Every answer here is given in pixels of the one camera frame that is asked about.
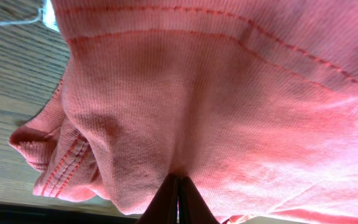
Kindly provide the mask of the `red polo shirt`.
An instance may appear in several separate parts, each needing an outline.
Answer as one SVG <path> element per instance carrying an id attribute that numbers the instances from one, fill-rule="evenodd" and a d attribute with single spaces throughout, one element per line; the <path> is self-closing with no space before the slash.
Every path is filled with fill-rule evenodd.
<path id="1" fill-rule="evenodd" d="M 221 222 L 358 223 L 358 0 L 52 5 L 70 59 L 9 139 L 35 195 L 139 214 L 174 173 Z"/>

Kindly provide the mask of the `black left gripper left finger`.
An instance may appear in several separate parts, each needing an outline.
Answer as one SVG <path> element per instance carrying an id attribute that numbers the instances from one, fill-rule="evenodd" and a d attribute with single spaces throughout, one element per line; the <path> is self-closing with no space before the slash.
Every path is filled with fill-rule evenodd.
<path id="1" fill-rule="evenodd" d="M 178 177 L 168 174 L 137 224 L 175 224 L 178 216 Z"/>

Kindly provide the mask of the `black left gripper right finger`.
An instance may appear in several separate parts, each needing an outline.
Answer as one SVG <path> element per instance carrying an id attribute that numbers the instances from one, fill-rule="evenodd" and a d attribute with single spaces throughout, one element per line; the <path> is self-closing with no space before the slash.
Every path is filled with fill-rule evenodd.
<path id="1" fill-rule="evenodd" d="M 180 224 L 219 224 L 189 177 L 179 181 L 178 210 Z"/>

